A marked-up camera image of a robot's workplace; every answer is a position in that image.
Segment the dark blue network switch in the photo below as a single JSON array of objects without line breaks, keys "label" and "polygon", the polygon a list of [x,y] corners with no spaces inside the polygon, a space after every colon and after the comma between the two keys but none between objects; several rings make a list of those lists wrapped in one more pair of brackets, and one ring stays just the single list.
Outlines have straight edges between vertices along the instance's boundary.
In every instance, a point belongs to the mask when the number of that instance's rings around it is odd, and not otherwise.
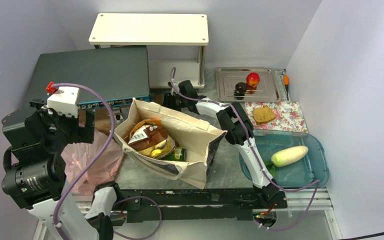
[{"label": "dark blue network switch", "polygon": [[150,102],[148,51],[146,46],[134,45],[43,53],[37,60],[24,102],[45,101],[50,82],[89,87],[112,107],[130,106],[133,98]]}]

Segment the brown snack packet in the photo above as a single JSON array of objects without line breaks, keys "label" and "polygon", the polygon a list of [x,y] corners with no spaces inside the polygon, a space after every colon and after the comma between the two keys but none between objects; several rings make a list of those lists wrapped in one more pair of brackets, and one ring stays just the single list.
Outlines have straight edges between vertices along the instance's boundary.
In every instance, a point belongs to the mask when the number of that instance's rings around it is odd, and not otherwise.
[{"label": "brown snack packet", "polygon": [[148,148],[153,150],[168,138],[168,132],[162,125],[144,124],[131,131],[127,144],[138,152]]}]

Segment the white radish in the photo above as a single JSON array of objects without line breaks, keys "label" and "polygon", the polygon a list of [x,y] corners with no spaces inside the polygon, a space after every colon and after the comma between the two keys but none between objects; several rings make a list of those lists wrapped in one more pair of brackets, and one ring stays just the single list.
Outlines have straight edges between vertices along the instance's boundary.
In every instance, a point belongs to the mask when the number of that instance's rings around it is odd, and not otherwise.
[{"label": "white radish", "polygon": [[274,153],[271,156],[271,162],[276,167],[284,167],[293,164],[302,159],[309,149],[307,146],[294,146]]}]

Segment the red apple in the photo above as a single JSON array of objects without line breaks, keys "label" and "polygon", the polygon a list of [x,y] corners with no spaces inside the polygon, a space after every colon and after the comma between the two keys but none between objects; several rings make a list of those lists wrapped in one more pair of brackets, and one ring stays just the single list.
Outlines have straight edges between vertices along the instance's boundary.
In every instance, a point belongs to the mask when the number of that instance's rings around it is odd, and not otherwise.
[{"label": "red apple", "polygon": [[251,88],[256,88],[260,83],[260,75],[256,72],[251,72],[246,76],[246,84]]}]

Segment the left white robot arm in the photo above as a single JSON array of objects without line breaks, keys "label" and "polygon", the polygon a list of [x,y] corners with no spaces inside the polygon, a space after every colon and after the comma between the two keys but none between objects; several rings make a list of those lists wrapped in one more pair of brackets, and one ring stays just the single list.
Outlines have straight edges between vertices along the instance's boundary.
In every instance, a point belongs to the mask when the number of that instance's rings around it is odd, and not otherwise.
[{"label": "left white robot arm", "polygon": [[112,210],[124,203],[115,181],[99,184],[93,191],[88,215],[83,215],[67,190],[66,163],[62,152],[68,144],[94,140],[95,112],[85,112],[79,125],[76,113],[59,113],[42,100],[6,115],[2,132],[10,143],[3,155],[5,176],[1,187],[17,206],[39,218],[56,239],[111,240]]}]

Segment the orange snack packet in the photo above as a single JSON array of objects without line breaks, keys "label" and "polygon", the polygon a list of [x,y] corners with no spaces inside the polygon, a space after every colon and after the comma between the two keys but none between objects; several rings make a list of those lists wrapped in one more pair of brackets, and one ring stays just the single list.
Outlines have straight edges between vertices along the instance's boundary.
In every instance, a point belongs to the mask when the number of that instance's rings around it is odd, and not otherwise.
[{"label": "orange snack packet", "polygon": [[144,125],[153,125],[153,126],[162,126],[161,121],[159,119],[144,119],[138,122],[133,129],[130,131],[129,136],[132,137],[133,134]]}]

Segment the beige canvas tote bag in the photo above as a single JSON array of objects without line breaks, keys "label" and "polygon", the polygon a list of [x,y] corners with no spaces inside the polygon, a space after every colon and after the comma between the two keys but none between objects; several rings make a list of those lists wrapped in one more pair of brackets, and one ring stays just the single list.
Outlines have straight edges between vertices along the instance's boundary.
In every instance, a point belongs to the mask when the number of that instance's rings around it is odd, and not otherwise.
[{"label": "beige canvas tote bag", "polygon": [[[186,149],[185,161],[164,161],[140,154],[128,145],[130,133],[143,120],[160,122],[168,135]],[[114,137],[127,156],[141,167],[160,177],[183,181],[204,189],[220,141],[226,131],[155,102],[134,99],[127,119],[114,130]]]}]

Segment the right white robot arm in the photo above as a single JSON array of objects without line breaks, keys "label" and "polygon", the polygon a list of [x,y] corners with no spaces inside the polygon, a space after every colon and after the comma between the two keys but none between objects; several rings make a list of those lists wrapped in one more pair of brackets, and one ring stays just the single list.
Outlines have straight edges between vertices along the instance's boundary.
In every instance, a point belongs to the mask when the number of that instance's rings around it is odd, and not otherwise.
[{"label": "right white robot arm", "polygon": [[262,208],[269,207],[275,201],[279,188],[258,152],[254,127],[242,106],[238,102],[221,103],[198,95],[189,80],[176,83],[171,77],[168,86],[171,88],[171,96],[164,104],[165,107],[177,111],[188,109],[218,121],[221,129],[226,131],[225,139],[237,148],[251,174],[256,203]]}]

